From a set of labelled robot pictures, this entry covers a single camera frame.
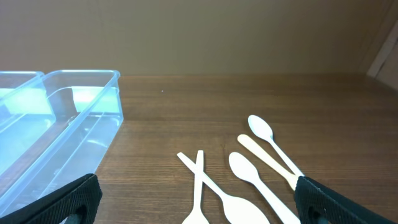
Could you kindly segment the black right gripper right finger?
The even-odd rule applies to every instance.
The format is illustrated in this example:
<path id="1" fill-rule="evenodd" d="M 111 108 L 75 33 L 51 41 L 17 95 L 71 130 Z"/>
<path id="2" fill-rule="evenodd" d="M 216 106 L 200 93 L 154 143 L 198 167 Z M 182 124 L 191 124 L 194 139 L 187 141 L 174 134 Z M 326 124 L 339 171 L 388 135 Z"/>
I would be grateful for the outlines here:
<path id="1" fill-rule="evenodd" d="M 303 224 L 394 224 L 307 176 L 298 178 L 294 201 Z"/>

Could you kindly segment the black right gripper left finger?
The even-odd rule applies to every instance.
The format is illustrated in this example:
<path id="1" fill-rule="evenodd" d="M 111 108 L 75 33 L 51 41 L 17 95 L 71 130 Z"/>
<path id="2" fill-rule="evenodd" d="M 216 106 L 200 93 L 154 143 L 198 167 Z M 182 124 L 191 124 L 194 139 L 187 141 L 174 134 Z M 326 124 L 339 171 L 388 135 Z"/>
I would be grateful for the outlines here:
<path id="1" fill-rule="evenodd" d="M 1 223 L 92 224 L 102 198 L 95 174 L 86 174 L 27 206 L 1 218 Z"/>

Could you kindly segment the yellow plastic spoon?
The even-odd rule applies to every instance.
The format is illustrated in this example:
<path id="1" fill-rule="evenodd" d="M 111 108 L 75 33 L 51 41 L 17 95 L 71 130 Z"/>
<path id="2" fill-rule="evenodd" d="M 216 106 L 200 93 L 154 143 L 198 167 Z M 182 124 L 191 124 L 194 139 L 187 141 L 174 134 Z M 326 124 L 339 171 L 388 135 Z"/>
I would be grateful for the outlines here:
<path id="1" fill-rule="evenodd" d="M 269 167 L 274 169 L 278 174 L 280 174 L 290 185 L 292 190 L 296 189 L 298 176 L 289 172 L 287 169 L 282 167 L 276 160 L 274 160 L 263 148 L 258 145 L 253 139 L 251 139 L 246 134 L 240 134 L 237 140 L 246 149 L 257 156 L 261 161 L 266 163 Z"/>

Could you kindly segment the white spoon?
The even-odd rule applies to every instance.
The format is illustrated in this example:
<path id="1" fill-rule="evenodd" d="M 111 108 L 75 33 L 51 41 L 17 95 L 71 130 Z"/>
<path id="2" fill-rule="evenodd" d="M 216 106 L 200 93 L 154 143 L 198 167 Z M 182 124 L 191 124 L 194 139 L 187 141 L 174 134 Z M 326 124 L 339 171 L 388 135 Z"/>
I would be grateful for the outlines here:
<path id="1" fill-rule="evenodd" d="M 258 189 L 282 223 L 301 224 L 299 218 L 260 179 L 255 166 L 242 154 L 232 152 L 229 155 L 229 166 L 236 177 L 251 183 Z"/>
<path id="2" fill-rule="evenodd" d="M 297 176 L 304 176 L 303 172 L 293 163 L 286 153 L 275 143 L 272 128 L 262 118 L 251 114 L 248 116 L 251 131 L 259 138 L 267 141 L 285 162 L 288 168 Z"/>

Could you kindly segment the white spoon crossed large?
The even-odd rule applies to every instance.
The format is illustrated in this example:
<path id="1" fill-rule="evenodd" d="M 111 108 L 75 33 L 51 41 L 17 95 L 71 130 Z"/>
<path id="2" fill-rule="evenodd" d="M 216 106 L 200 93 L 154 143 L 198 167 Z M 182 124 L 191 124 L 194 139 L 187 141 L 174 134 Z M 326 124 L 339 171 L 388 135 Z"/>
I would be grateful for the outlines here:
<path id="1" fill-rule="evenodd" d="M 250 201 L 226 194 L 203 171 L 200 171 L 196 163 L 184 153 L 179 152 L 177 157 L 222 201 L 224 215 L 230 223 L 234 224 L 270 224 L 263 212 Z"/>

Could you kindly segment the white spoon crossed small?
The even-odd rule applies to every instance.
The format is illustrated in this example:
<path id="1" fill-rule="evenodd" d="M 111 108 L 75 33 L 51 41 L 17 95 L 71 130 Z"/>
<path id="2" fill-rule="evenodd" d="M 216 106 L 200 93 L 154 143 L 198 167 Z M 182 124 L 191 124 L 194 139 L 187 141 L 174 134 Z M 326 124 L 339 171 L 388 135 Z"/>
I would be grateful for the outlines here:
<path id="1" fill-rule="evenodd" d="M 204 169 L 204 152 L 197 152 L 196 165 L 200 171 Z M 193 208 L 190 214 L 184 219 L 182 224 L 209 224 L 201 210 L 201 195 L 203 182 L 195 175 L 194 191 L 193 191 Z"/>

